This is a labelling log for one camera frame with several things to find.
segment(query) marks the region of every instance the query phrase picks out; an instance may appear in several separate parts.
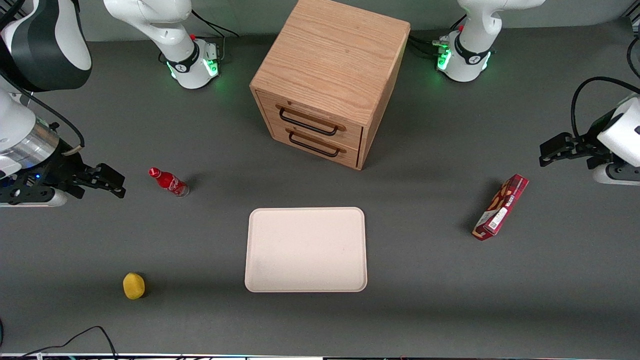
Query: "bottle cap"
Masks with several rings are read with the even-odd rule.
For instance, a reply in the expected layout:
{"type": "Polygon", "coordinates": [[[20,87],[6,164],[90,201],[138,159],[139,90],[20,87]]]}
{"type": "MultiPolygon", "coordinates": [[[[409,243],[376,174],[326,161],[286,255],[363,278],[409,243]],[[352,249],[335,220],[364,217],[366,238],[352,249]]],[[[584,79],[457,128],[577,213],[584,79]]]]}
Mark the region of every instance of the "bottle cap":
{"type": "Polygon", "coordinates": [[[151,177],[157,179],[158,177],[160,177],[160,174],[162,174],[162,172],[157,167],[152,167],[149,169],[149,175],[151,175],[151,177]]]}

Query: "plastic tray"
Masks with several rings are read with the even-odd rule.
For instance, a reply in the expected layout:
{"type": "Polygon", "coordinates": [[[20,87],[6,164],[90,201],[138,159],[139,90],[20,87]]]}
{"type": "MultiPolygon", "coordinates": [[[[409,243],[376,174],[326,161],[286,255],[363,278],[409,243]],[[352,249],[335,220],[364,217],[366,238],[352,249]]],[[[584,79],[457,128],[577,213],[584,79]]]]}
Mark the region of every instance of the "plastic tray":
{"type": "Polygon", "coordinates": [[[367,286],[364,213],[358,208],[254,210],[244,285],[254,293],[362,291],[367,286]]]}

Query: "red bottle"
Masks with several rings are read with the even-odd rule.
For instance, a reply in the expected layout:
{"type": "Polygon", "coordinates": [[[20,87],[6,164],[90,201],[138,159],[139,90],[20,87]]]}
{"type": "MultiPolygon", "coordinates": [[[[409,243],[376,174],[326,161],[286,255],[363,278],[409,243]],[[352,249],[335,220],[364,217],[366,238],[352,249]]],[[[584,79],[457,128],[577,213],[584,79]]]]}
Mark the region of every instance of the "red bottle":
{"type": "Polygon", "coordinates": [[[172,192],[177,197],[185,197],[189,193],[189,185],[170,172],[162,172],[152,167],[149,169],[149,175],[156,179],[161,188],[172,192]]]}

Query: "wooden drawer unit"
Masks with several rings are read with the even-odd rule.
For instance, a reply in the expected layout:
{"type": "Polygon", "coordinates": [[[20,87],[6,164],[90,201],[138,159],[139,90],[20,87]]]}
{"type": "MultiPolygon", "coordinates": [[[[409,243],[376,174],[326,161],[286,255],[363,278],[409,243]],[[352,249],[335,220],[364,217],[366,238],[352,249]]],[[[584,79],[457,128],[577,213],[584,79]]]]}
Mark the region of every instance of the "wooden drawer unit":
{"type": "Polygon", "coordinates": [[[361,170],[409,30],[330,0],[299,0],[250,85],[271,136],[361,170]]]}

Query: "black metal handle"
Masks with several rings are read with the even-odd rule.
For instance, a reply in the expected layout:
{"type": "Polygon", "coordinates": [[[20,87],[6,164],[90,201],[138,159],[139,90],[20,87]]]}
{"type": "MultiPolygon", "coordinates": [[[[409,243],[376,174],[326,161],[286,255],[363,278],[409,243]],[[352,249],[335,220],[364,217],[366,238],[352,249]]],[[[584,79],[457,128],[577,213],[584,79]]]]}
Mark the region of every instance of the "black metal handle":
{"type": "Polygon", "coordinates": [[[315,131],[316,133],[319,133],[319,134],[322,134],[322,135],[326,135],[326,136],[333,136],[338,131],[338,126],[334,126],[333,127],[333,131],[325,131],[325,130],[322,130],[322,129],[318,129],[317,127],[314,127],[314,126],[304,124],[304,123],[302,123],[300,121],[293,120],[292,118],[284,116],[284,108],[280,108],[280,118],[282,120],[290,123],[290,124],[301,126],[301,127],[304,127],[305,129],[308,129],[308,130],[311,130],[311,131],[315,131]]]}
{"type": "Polygon", "coordinates": [[[315,147],[313,147],[311,145],[307,145],[307,144],[305,144],[303,142],[299,142],[297,140],[293,140],[293,132],[289,133],[289,141],[294,143],[294,144],[296,144],[296,145],[298,145],[298,146],[302,146],[305,149],[309,149],[311,151],[318,152],[319,154],[322,154],[324,156],[328,156],[329,158],[335,158],[336,156],[338,156],[338,154],[340,154],[340,149],[336,149],[335,152],[332,154],[330,152],[326,152],[324,150],[317,149],[317,148],[315,148],[315,147]]]}

